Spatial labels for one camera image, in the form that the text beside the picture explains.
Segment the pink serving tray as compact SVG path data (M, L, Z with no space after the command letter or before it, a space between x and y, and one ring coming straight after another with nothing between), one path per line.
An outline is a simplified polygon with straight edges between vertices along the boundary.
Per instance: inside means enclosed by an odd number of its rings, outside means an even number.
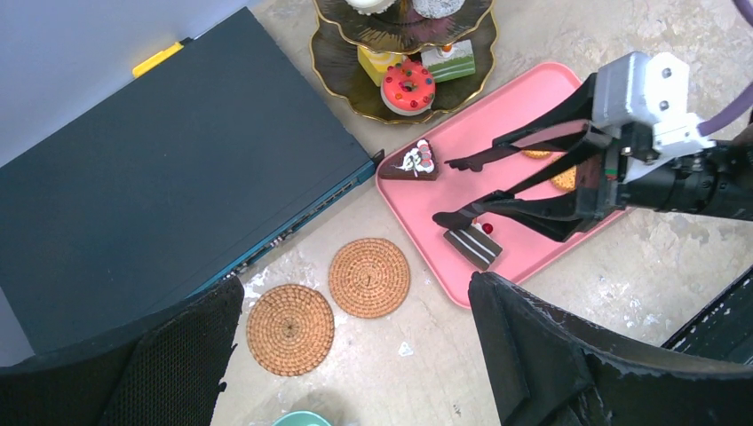
M490 147L493 138L556 106L581 83L567 66L541 63L429 130L424 138L441 162L477 153ZM468 308L469 282L477 269L444 239L444 231L433 223L432 215L455 211L496 189L507 189L546 163L516 154L489 164L480 173L441 166L434 181L378 177L376 186L448 298ZM480 221L492 225L491 237L503 248L490 271L516 284L531 278L590 237L577 233L567 242L558 243L506 217L484 215Z

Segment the yellow cracker biscuit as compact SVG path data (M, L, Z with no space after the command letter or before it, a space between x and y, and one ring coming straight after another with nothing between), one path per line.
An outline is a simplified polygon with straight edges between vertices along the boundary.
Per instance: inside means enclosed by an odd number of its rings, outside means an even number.
M537 160L547 158L551 155L550 151L541 151L541 150L523 150L522 153L526 157L537 159Z
M550 178L549 181L555 188L562 192L573 192L577 187L577 167L571 167L555 177Z

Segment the layered chocolate cake bar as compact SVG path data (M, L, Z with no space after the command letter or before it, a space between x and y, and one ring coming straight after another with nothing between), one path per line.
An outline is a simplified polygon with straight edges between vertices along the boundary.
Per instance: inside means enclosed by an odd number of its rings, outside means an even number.
M447 230L443 238L478 271L487 271L503 253L503 247L478 222L464 229Z

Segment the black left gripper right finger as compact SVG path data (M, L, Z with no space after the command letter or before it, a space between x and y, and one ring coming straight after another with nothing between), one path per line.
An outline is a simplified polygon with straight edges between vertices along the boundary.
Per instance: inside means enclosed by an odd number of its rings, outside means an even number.
M749 425L752 370L642 343L493 272L468 288L504 425Z

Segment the yellow swirl roll cake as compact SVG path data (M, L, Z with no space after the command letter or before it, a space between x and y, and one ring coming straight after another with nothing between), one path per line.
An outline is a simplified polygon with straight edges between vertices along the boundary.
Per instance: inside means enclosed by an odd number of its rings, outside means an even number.
M407 56L404 54L373 52L363 46L357 47L358 62L372 83L377 87L382 84L384 74L388 68L404 61L406 58Z

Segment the silver cupcake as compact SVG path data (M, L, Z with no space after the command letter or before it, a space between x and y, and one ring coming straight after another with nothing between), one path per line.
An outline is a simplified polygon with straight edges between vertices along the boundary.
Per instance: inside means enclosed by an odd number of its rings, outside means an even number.
M427 19L443 19L458 12L464 0L413 0L416 13Z

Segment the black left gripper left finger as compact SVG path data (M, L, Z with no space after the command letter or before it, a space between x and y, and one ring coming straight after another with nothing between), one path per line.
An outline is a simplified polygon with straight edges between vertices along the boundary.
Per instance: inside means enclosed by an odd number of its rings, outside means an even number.
M3 425L208 425L234 351L233 277L162 311L1 369Z

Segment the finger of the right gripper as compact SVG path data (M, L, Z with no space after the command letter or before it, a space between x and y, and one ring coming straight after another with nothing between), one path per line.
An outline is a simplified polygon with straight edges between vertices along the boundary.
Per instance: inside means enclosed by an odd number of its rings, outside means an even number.
M513 219L532 229L537 226L553 227L580 220L577 198L577 193L571 192L551 198L524 200L497 190L455 211L435 213L432 220L443 228L460 230L470 226L474 219L489 214Z
M451 169L481 172L486 164L523 151L567 151L588 128L588 120L561 122L549 127L525 126L495 138L488 149L445 163Z

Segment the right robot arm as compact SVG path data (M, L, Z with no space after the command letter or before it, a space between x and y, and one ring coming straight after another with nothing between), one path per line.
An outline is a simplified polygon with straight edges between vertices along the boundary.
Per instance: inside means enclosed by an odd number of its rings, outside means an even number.
M597 78L490 148L453 159L479 172L526 150L559 158L434 222L469 228L485 214L508 217L553 241L636 207L750 221L752 145L724 141L660 163L653 132L627 122L619 137L596 127ZM749 425L752 302L714 303L676 342L655 347L616 334L493 272L469 286L496 412L503 425Z

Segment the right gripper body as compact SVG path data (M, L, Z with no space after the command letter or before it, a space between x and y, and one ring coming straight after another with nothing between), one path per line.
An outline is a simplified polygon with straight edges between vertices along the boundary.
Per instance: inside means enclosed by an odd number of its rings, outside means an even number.
M561 122L588 120L589 128L586 132L567 151L553 152L560 154L558 159L531 176L522 178L512 188L504 190L522 199L520 196L525 189L531 189L576 166L577 187L573 192L576 192L578 196L577 207L580 220L553 227L530 228L557 242L566 241L576 233L588 232L616 210L616 207L611 206L607 199L610 185L616 182L618 176L618 163L614 162L611 168L606 166L608 157L616 156L614 140L604 131L597 130L591 120L596 76L595 73L589 75L585 82L564 101L520 127L549 127Z

